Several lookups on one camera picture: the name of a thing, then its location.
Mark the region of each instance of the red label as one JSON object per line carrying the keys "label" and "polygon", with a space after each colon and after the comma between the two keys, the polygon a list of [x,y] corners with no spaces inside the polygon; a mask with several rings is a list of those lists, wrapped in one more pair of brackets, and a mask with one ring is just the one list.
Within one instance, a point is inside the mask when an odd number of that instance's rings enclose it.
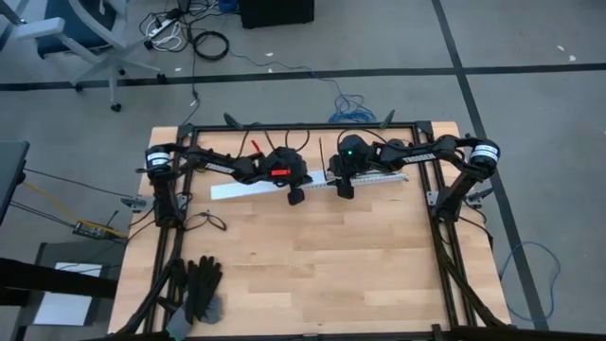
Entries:
{"label": "red label", "polygon": [[291,173],[290,170],[272,170],[272,175],[274,175],[274,176],[288,175],[290,173]]}

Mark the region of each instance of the white ruler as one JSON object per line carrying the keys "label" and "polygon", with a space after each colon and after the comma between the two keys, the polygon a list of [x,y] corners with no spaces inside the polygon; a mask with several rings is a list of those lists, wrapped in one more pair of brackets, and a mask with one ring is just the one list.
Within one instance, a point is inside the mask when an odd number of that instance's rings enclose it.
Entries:
{"label": "white ruler", "polygon": [[[301,186],[302,189],[317,189],[317,188],[333,188],[332,185],[328,185],[329,180],[324,179],[324,172],[320,170],[314,170],[308,173],[312,178],[309,184]],[[382,173],[369,173],[357,176],[351,179],[351,185],[354,187],[371,184],[382,184],[390,182],[408,181],[408,175],[400,171],[393,172],[390,174]],[[252,185],[244,185],[241,183],[230,183],[224,185],[215,185],[210,188],[210,197],[212,200],[221,200],[229,198],[238,198],[248,195],[257,195],[263,193],[271,193],[280,190],[290,190],[288,186],[279,188],[278,186],[265,182],[259,181]]]}

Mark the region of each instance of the blue cable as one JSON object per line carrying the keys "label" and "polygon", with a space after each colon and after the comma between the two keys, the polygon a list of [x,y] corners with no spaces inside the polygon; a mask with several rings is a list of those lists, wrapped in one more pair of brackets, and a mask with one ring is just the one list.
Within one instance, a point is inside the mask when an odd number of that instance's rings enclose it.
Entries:
{"label": "blue cable", "polygon": [[337,88],[337,91],[339,92],[339,96],[337,96],[336,99],[334,99],[335,113],[330,116],[329,123],[340,122],[344,119],[352,120],[355,122],[374,122],[377,120],[377,118],[372,113],[372,111],[370,109],[364,107],[364,100],[365,100],[364,96],[357,95],[357,94],[353,94],[353,95],[344,94],[343,91],[341,91],[341,87],[339,86],[339,83],[337,81],[332,80],[332,79],[324,79],[324,78],[318,77],[315,74],[315,72],[313,72],[313,70],[311,68],[309,68],[308,66],[305,66],[305,65],[289,66],[289,65],[286,65],[286,64],[278,62],[278,61],[271,61],[271,62],[267,62],[267,63],[257,63],[255,61],[253,61],[250,57],[245,56],[245,55],[236,54],[236,53],[232,52],[231,50],[229,51],[229,54],[234,57],[237,57],[237,58],[245,59],[248,62],[250,62],[256,66],[259,66],[259,67],[265,67],[265,66],[277,64],[277,65],[280,65],[289,70],[305,70],[305,71],[309,72],[312,75],[312,77],[314,77],[317,80],[328,81],[328,82],[333,83],[334,86]]}
{"label": "blue cable", "polygon": [[501,270],[501,272],[499,272],[499,279],[503,280],[503,276],[505,275],[505,270],[507,270],[507,268],[508,268],[511,257],[513,257],[515,252],[518,251],[518,249],[524,245],[534,245],[534,246],[541,247],[545,252],[547,252],[553,258],[554,262],[556,262],[556,269],[557,269],[556,275],[551,279],[551,283],[549,285],[549,298],[551,299],[551,308],[549,309],[549,313],[545,316],[545,318],[539,318],[539,319],[533,319],[533,318],[521,316],[520,314],[516,313],[513,309],[511,309],[511,307],[509,307],[509,305],[508,305],[508,309],[512,314],[514,314],[516,317],[518,317],[524,321],[544,322],[544,321],[548,320],[549,318],[551,318],[551,316],[553,315],[553,313],[556,310],[556,299],[554,298],[554,289],[553,288],[554,288],[554,285],[556,284],[556,279],[560,275],[560,271],[561,271],[560,260],[558,260],[558,257],[556,257],[556,255],[553,252],[551,252],[551,250],[549,250],[546,246],[544,246],[538,242],[520,242],[511,250],[507,260],[505,260],[503,269]]}

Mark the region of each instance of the yellow cable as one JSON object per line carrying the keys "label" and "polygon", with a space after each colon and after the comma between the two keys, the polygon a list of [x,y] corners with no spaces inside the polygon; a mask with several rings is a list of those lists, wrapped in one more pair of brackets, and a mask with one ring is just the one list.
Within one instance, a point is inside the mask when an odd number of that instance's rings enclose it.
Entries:
{"label": "yellow cable", "polygon": [[69,207],[67,207],[66,205],[64,205],[62,202],[60,202],[59,200],[55,199],[55,197],[53,197],[52,195],[50,195],[50,193],[48,193],[47,191],[41,189],[41,188],[37,188],[33,185],[31,185],[29,182],[24,181],[23,184],[30,188],[33,191],[36,191],[40,194],[42,194],[46,199],[48,199],[56,208],[58,208],[61,212],[63,212],[65,215],[67,215],[68,217],[70,217],[71,219],[75,220],[75,221],[80,221],[82,222],[82,224],[85,224],[87,226],[90,227],[95,227],[98,229],[101,229],[107,233],[113,234],[115,236],[118,236],[120,238],[127,238],[127,236],[123,233],[114,231],[111,228],[108,228],[106,226],[103,226],[102,224],[96,224],[93,222],[89,222],[85,219],[82,219],[81,217],[79,217],[77,214],[75,214],[74,212],[72,212]]}

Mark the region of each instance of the metal bracket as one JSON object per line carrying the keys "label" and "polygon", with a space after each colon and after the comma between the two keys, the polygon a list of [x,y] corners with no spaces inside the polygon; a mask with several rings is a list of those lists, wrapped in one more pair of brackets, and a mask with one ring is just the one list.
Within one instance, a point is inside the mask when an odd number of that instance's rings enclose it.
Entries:
{"label": "metal bracket", "polygon": [[[153,197],[145,197],[145,196],[140,196],[137,195],[134,198],[122,198],[120,199],[120,202],[122,202],[122,204],[128,206],[131,208],[131,211],[133,213],[141,213],[144,211],[147,211],[149,209],[152,209],[153,206]],[[187,203],[187,196],[183,195],[183,194],[178,194],[177,195],[177,203],[179,205],[179,207],[183,207],[183,205],[185,205]]]}
{"label": "metal bracket", "polygon": [[425,196],[427,197],[427,205],[429,205],[430,207],[435,206],[437,203],[438,195],[439,195],[439,192],[437,190],[430,190],[430,191],[426,192]]}
{"label": "metal bracket", "polygon": [[[467,200],[467,203],[473,207],[473,208],[482,208],[482,203],[484,202],[484,198],[481,196],[477,196],[475,194],[480,193],[480,191],[474,191],[472,193],[469,193],[466,197],[465,200]],[[437,196],[439,195],[439,192],[437,190],[431,190],[425,193],[425,196],[427,197],[427,204],[430,207],[433,207],[436,205],[437,202]]]}

